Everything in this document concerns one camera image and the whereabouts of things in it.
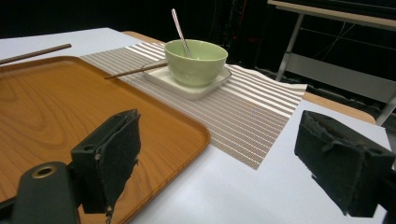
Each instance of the table runner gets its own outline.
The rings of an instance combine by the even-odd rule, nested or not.
[[[163,44],[140,43],[81,56],[111,75],[164,59]],[[186,100],[145,78],[119,77],[131,86],[204,123],[211,144],[257,170],[304,95],[306,85],[280,83],[265,75],[226,64],[230,80],[204,98]]]

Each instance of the brown tray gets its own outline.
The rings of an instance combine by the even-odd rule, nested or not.
[[[142,148],[113,223],[133,217],[209,144],[201,123],[75,57],[0,67],[0,202],[20,176],[46,161],[71,161],[70,150],[110,116],[137,108]],[[104,223],[85,215],[82,223]]]

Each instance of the brown stick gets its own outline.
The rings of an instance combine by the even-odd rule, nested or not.
[[[50,49],[42,49],[42,50],[39,50],[39,51],[35,51],[35,52],[31,52],[31,53],[15,56],[15,57],[12,57],[12,58],[7,58],[7,59],[0,60],[0,64],[13,63],[13,62],[16,62],[16,61],[19,61],[19,60],[32,58],[32,57],[35,57],[35,56],[38,56],[38,55],[51,53],[53,51],[57,51],[57,50],[61,50],[61,49],[68,49],[68,48],[71,48],[71,47],[72,47],[71,44],[65,44],[65,45],[53,47],[53,48],[50,48]]]
[[[119,74],[116,74],[116,75],[114,75],[112,77],[105,77],[105,79],[111,79],[111,78],[114,78],[114,77],[122,77],[122,76],[126,76],[126,75],[131,75],[133,73],[144,72],[144,71],[147,71],[147,70],[150,70],[150,69],[154,69],[154,68],[165,67],[166,65],[167,65],[167,63],[159,63],[159,64],[156,64],[156,65],[152,65],[152,66],[148,66],[148,67],[144,67],[144,68],[139,68],[139,69],[136,69],[136,70],[133,70],[133,71],[119,73]]]

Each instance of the spoon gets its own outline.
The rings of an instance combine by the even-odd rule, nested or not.
[[[184,50],[186,50],[187,56],[191,58],[189,47],[187,47],[186,40],[181,32],[180,24],[178,23],[177,14],[174,8],[172,8],[172,17],[174,18],[175,26],[177,28],[178,35],[180,36],[181,43],[183,43]]]

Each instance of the bowl rim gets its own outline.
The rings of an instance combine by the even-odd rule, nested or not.
[[[218,58],[218,59],[200,59],[200,60],[198,60],[198,59],[193,59],[193,58],[188,58],[188,57],[183,57],[183,56],[177,55],[177,54],[175,54],[175,53],[169,51],[169,50],[166,48],[166,46],[167,46],[168,44],[172,43],[172,42],[181,42],[181,39],[175,39],[175,40],[170,40],[170,41],[166,42],[166,43],[164,44],[164,46],[163,46],[163,49],[164,49],[166,52],[168,52],[169,54],[172,54],[172,55],[175,56],[175,57],[178,57],[178,58],[181,58],[181,59],[185,59],[185,60],[188,60],[188,61],[194,61],[194,62],[216,62],[216,61],[222,61],[222,60],[227,59],[228,56],[229,56],[229,55],[228,55],[228,51],[227,51],[226,49],[224,49],[223,47],[219,46],[219,45],[216,45],[216,44],[213,44],[213,43],[204,41],[204,40],[197,40],[197,39],[186,39],[186,42],[187,42],[187,41],[191,41],[191,42],[203,42],[203,43],[206,43],[206,44],[215,46],[215,47],[217,47],[217,48],[219,48],[219,49],[222,49],[222,50],[225,52],[226,55],[225,55],[225,57]]]

